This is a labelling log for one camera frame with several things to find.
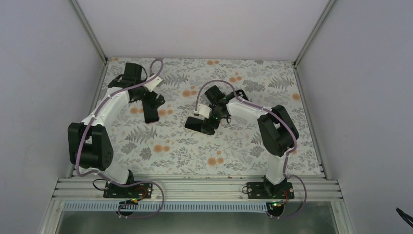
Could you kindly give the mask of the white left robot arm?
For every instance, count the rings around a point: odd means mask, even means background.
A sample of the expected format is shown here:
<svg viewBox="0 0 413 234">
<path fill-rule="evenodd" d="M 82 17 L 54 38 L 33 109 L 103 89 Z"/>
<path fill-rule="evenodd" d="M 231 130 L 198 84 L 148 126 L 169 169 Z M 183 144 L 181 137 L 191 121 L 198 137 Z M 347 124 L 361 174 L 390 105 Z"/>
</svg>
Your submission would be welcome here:
<svg viewBox="0 0 413 234">
<path fill-rule="evenodd" d="M 124 72 L 108 85 L 104 98 L 81 122 L 68 127 L 70 161 L 80 177 L 97 174 L 116 185 L 116 191 L 123 197 L 135 192 L 137 182 L 133 173 L 113 160 L 114 151 L 108 130 L 120 111 L 129 103 L 141 101 L 146 124 L 159 121 L 158 108 L 165 98 L 154 89 L 161 83 L 160 73 L 146 72 L 139 64 L 126 63 Z"/>
</svg>

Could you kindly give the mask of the black smartphone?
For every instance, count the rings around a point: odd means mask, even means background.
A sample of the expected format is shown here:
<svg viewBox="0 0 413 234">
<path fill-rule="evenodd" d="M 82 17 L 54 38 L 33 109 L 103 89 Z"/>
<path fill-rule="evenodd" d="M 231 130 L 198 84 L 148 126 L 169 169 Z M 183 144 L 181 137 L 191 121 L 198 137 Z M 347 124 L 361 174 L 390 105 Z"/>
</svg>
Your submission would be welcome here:
<svg viewBox="0 0 413 234">
<path fill-rule="evenodd" d="M 159 115 L 157 109 L 151 107 L 147 102 L 142 102 L 144 121 L 146 124 L 152 124 L 159 121 Z"/>
</svg>

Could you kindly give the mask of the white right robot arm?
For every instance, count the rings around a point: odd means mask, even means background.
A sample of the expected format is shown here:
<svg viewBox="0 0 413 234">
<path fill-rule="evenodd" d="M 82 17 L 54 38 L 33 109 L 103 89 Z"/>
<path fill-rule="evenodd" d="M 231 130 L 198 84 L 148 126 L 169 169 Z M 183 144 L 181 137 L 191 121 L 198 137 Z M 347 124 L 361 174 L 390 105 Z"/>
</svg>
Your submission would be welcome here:
<svg viewBox="0 0 413 234">
<path fill-rule="evenodd" d="M 213 135 L 222 119 L 240 117 L 258 125 L 262 144 L 270 153 L 268 168 L 263 177 L 264 193 L 276 198 L 286 187 L 288 176 L 286 166 L 289 155 L 296 150 L 299 133 L 282 105 L 273 108 L 251 102 L 243 90 L 224 94 L 216 85 L 205 91 L 209 105 L 196 101 L 194 115 L 203 116 L 200 132 Z"/>
</svg>

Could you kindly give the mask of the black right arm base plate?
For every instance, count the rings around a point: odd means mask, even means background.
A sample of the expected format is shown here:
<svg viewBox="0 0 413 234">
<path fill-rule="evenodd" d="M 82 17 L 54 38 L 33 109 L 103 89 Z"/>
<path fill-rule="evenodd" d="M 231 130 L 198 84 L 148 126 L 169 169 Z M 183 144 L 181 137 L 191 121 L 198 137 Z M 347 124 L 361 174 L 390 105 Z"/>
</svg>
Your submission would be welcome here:
<svg viewBox="0 0 413 234">
<path fill-rule="evenodd" d="M 294 199 L 294 189 L 291 182 L 277 185 L 264 182 L 248 182 L 244 193 L 249 199 Z"/>
</svg>

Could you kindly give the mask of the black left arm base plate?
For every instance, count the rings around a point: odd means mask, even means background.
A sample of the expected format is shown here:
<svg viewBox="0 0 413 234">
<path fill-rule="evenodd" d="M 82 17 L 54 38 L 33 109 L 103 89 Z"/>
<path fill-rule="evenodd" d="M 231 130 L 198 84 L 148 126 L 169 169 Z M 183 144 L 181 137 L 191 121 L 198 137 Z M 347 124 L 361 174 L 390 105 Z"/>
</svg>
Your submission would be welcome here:
<svg viewBox="0 0 413 234">
<path fill-rule="evenodd" d="M 122 199 L 143 199 L 151 198 L 153 184 L 148 182 L 135 182 L 125 187 L 106 183 L 103 188 L 104 198 L 122 198 Z"/>
</svg>

